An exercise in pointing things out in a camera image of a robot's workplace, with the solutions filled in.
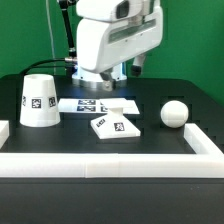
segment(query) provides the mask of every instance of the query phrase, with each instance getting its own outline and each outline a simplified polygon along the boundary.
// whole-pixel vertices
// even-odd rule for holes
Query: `black cable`
[[[64,62],[65,62],[65,59],[64,59],[64,58],[55,58],[55,59],[49,59],[49,60],[39,61],[39,62],[36,62],[36,63],[30,65],[29,67],[25,68],[25,69],[22,70],[19,74],[24,76],[24,75],[26,75],[26,73],[27,73],[30,69],[36,67],[37,65],[46,64],[46,63],[52,63],[52,62],[57,62],[57,61],[64,61]]]

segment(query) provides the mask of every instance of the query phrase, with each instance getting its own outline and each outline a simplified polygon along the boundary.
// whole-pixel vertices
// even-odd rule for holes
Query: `white border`
[[[184,138],[197,154],[1,153],[0,177],[224,178],[223,153],[195,124]]]

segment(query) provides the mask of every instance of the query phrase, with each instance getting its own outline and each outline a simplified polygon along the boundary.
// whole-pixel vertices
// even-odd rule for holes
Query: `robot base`
[[[100,74],[85,71],[78,67],[75,74],[72,75],[72,83],[77,86],[83,86],[96,90],[111,91],[114,87],[126,86],[127,76],[125,75],[124,63],[111,69],[111,79],[103,80]]]

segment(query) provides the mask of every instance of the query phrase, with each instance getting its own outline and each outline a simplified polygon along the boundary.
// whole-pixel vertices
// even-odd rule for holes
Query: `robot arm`
[[[131,58],[141,67],[162,40],[160,0],[80,0],[77,14],[78,63],[86,71],[102,73]]]

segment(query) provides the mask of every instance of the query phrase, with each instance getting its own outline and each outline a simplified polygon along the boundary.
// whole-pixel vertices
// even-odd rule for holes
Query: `white block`
[[[0,121],[0,149],[9,137],[9,122]]]

